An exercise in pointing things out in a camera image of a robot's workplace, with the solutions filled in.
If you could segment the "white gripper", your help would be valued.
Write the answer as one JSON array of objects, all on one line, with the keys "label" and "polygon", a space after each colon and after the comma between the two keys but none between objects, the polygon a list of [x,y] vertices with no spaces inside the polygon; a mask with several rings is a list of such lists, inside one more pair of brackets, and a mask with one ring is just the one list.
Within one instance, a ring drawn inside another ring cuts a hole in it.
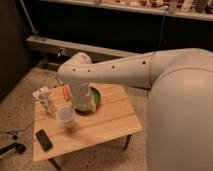
[{"label": "white gripper", "polygon": [[80,112],[96,111],[96,103],[91,90],[83,96],[74,96],[73,103],[75,104],[75,109]]}]

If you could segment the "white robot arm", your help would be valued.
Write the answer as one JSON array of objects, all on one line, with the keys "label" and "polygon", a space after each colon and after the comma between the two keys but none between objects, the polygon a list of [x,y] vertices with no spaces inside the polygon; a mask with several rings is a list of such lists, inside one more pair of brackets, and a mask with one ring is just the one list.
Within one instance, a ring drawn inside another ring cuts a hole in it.
[{"label": "white robot arm", "polygon": [[58,74],[75,105],[91,99],[91,83],[148,88],[149,171],[213,171],[213,52],[155,51],[94,63],[77,53]]}]

